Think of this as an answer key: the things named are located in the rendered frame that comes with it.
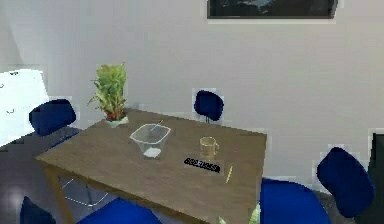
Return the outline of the black remote control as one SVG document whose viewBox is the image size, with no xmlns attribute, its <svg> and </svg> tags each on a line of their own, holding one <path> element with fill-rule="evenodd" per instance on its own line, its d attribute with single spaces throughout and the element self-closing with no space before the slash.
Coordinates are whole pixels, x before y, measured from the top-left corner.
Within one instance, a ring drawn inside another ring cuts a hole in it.
<svg viewBox="0 0 384 224">
<path fill-rule="evenodd" d="M 193 158 L 186 158 L 184 160 L 184 164 L 194 166 L 197 168 L 206 169 L 206 170 L 216 172 L 216 173 L 220 173 L 220 171 L 221 171 L 221 168 L 219 165 L 204 162 L 204 161 L 193 159 Z"/>
</svg>

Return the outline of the green potted house plant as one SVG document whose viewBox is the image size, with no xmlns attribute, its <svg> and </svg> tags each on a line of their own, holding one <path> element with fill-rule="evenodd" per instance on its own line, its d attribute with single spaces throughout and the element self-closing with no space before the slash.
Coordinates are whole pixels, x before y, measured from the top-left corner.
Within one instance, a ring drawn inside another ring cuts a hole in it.
<svg viewBox="0 0 384 224">
<path fill-rule="evenodd" d="M 129 122 L 124 111 L 126 98 L 124 85 L 127 80 L 125 63 L 116 65 L 102 64 L 96 70 L 97 77 L 93 80 L 96 92 L 88 101 L 88 105 L 98 102 L 96 109 L 105 114 L 105 121 L 111 128 Z"/>
</svg>

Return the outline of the tan mug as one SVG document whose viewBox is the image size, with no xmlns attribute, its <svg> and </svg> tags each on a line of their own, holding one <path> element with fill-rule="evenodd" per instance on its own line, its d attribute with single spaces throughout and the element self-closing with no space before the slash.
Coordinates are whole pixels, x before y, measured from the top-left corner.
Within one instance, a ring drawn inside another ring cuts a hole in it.
<svg viewBox="0 0 384 224">
<path fill-rule="evenodd" d="M 214 159 L 218 149 L 219 145 L 215 138 L 202 137 L 200 139 L 200 154 L 204 159 Z"/>
</svg>

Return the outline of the black cabinet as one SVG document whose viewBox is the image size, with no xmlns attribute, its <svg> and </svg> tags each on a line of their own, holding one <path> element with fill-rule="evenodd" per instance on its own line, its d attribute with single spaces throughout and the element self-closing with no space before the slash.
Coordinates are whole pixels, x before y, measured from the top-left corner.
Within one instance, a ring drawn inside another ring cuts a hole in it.
<svg viewBox="0 0 384 224">
<path fill-rule="evenodd" d="M 355 221 L 356 224 L 384 224 L 384 134 L 373 134 L 368 173 L 375 186 L 375 198 Z"/>
</svg>

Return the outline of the brown wooden dining table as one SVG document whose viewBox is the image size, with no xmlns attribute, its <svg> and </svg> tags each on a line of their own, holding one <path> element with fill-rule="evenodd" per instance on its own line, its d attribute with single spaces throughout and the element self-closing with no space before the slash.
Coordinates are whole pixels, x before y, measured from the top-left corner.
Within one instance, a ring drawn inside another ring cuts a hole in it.
<svg viewBox="0 0 384 224">
<path fill-rule="evenodd" d="M 99 121 L 37 156 L 65 224 L 75 222 L 58 182 L 61 176 L 187 224 L 216 224 L 218 216 L 227 224 L 248 224 L 259 200 L 266 135 L 135 109 L 128 117 L 127 124 L 116 128 Z M 140 126 L 158 122 L 171 132 L 160 156 L 147 159 L 129 137 Z M 200 154 L 202 137 L 213 137 L 219 145 L 212 160 Z M 219 165 L 221 171 L 186 165 L 186 158 Z"/>
</svg>

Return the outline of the blue chair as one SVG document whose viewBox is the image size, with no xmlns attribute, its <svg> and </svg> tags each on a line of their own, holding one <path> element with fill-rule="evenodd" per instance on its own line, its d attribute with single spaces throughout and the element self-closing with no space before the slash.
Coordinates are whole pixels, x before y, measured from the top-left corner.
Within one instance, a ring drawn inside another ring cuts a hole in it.
<svg viewBox="0 0 384 224">
<path fill-rule="evenodd" d="M 25 196 L 19 224 L 58 224 L 53 215 Z M 162 224 L 151 210 L 122 198 L 115 198 L 76 224 Z"/>
<path fill-rule="evenodd" d="M 35 107 L 29 112 L 28 118 L 35 133 L 38 136 L 45 137 L 56 132 L 60 133 L 61 130 L 64 130 L 68 125 L 74 123 L 77 116 L 71 103 L 67 99 L 55 99 Z M 73 132 L 72 134 L 62 135 L 62 137 L 50 146 L 49 149 L 56 147 L 78 133 L 79 131 Z M 65 196 L 65 199 L 94 209 L 106 196 L 108 196 L 108 193 L 105 193 L 97 202 L 94 202 L 91 196 L 90 187 L 86 184 L 85 188 L 88 196 L 87 203 L 67 196 Z"/>
<path fill-rule="evenodd" d="M 219 121 L 224 110 L 224 101 L 213 92 L 200 90 L 196 94 L 194 110 L 197 114 L 204 116 L 206 122 Z"/>
<path fill-rule="evenodd" d="M 327 153 L 316 168 L 316 176 L 345 218 L 361 214 L 375 198 L 368 172 L 341 147 Z M 299 183 L 263 178 L 259 205 L 260 224 L 331 224 L 315 193 Z"/>
</svg>

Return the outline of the white chest of drawers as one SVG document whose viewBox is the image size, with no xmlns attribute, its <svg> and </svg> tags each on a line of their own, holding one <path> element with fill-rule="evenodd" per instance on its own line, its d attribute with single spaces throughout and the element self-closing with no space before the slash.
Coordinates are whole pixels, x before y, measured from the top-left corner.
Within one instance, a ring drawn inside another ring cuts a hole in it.
<svg viewBox="0 0 384 224">
<path fill-rule="evenodd" d="M 33 69 L 0 73 L 0 147 L 34 131 L 29 113 L 49 100 L 42 74 Z"/>
</svg>

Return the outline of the dark framed wall picture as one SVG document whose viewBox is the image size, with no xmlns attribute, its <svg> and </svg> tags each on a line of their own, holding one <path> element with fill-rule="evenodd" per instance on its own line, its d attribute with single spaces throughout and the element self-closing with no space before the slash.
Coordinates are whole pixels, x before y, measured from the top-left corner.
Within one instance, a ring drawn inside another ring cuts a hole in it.
<svg viewBox="0 0 384 224">
<path fill-rule="evenodd" d="M 208 19 L 333 19 L 339 0 L 207 0 Z"/>
</svg>

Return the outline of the green plant leaves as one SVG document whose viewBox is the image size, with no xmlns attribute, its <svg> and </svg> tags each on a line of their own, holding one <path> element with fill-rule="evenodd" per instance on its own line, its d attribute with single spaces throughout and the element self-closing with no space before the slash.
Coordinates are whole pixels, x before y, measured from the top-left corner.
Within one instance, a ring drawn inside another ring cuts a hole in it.
<svg viewBox="0 0 384 224">
<path fill-rule="evenodd" d="M 226 221 L 220 216 L 217 217 L 217 223 L 227 224 Z M 261 224 L 261 206 L 259 204 L 257 204 L 255 209 L 252 211 L 248 224 Z"/>
</svg>

